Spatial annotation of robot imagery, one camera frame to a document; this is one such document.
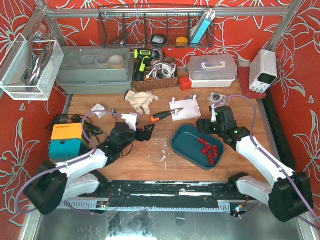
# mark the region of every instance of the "teal tray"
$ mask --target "teal tray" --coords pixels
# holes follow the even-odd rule
[[[198,142],[199,137],[208,140],[211,145],[218,146],[220,157],[215,160],[215,165],[210,165],[207,155],[201,153],[204,145]],[[204,170],[214,169],[225,152],[225,145],[219,139],[211,135],[199,133],[197,128],[190,124],[183,125],[178,129],[172,138],[171,146],[176,154]]]

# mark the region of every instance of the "small red object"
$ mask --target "small red object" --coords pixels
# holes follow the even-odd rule
[[[211,146],[211,149],[212,149],[212,154],[215,158],[218,158],[220,155],[219,155],[219,148],[217,145],[213,145]]]
[[[238,79],[240,82],[240,86],[242,89],[242,93],[249,99],[264,99],[266,97],[266,93],[258,93],[255,91],[251,91],[249,89],[250,82],[250,67],[238,67]]]
[[[207,153],[207,158],[208,158],[208,162],[210,165],[215,165],[216,164],[216,161],[215,161],[215,156],[212,152],[208,152]]]
[[[179,78],[179,87],[181,91],[191,89],[191,84],[192,82],[190,81],[190,78],[188,76]]]
[[[209,142],[207,139],[204,139],[203,137],[198,137],[198,142],[203,144],[203,145],[208,145]]]
[[[205,147],[201,150],[203,155],[206,155],[211,150],[211,145],[205,145]]]

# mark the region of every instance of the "wooden table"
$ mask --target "wooden table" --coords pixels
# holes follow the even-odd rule
[[[151,114],[170,110],[169,102],[172,97],[179,101],[192,93],[196,93],[200,97],[198,103],[201,118],[211,118],[210,104],[207,100],[210,92],[242,95],[238,80],[234,81],[231,87],[194,88],[187,91],[181,91],[179,87],[175,87],[153,90],[152,92],[159,97],[159,100],[153,101],[150,105]],[[74,95],[69,114],[86,115],[97,103],[105,106],[108,111],[115,109],[117,113],[134,112],[129,102],[124,99],[124,94],[106,94]],[[254,103],[258,111],[254,135],[270,151],[259,108],[255,100]],[[235,97],[230,100],[230,107],[233,110],[238,126],[250,129],[254,116],[250,103],[245,99]],[[96,126],[99,126],[107,133],[110,133],[115,126],[115,118],[112,115],[105,115],[102,119],[91,115],[90,118]],[[211,170],[203,170],[175,154],[171,147],[173,135],[183,124],[195,124],[196,121],[197,119],[172,121],[172,118],[168,117],[156,122],[150,141],[135,141],[133,150],[128,156],[118,159],[115,163],[100,171],[109,180],[227,181],[228,177],[234,174],[246,172],[257,180],[265,181],[260,172],[247,159],[227,145],[225,145],[225,152],[219,165]],[[150,123],[150,116],[143,114],[140,116],[138,127],[143,128]],[[105,138],[104,135],[99,137],[101,140]]]

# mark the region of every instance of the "glove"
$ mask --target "glove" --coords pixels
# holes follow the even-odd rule
[[[149,115],[151,113],[149,105],[153,102],[153,100],[159,100],[159,98],[156,95],[153,95],[149,92],[134,92],[129,90],[125,97],[125,100],[130,102],[130,105],[134,108],[134,110],[139,114],[147,114]]]

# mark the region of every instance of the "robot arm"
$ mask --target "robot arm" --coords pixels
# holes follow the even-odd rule
[[[99,186],[108,183],[97,169],[114,163],[133,141],[143,142],[151,139],[154,124],[145,126],[143,131],[136,129],[139,122],[138,114],[123,114],[122,118],[125,122],[117,122],[110,136],[98,145],[95,151],[69,161],[56,164],[45,161],[40,165],[35,175],[66,166],[35,179],[23,191],[42,215],[51,213],[62,201],[97,191]]]
[[[248,159],[265,177],[267,183],[257,181],[246,173],[236,174],[228,179],[229,193],[232,197],[248,195],[268,205],[273,215],[281,222],[287,222],[308,211],[289,180],[280,171],[284,170],[297,185],[304,198],[313,207],[311,184],[309,177],[304,173],[296,173],[285,166],[266,151],[258,143],[258,147],[276,161],[278,169],[254,145],[250,131],[245,127],[238,127],[233,112],[229,106],[211,107],[211,119],[199,119],[196,123],[198,131],[205,134],[217,134],[223,142],[232,147],[234,151]]]

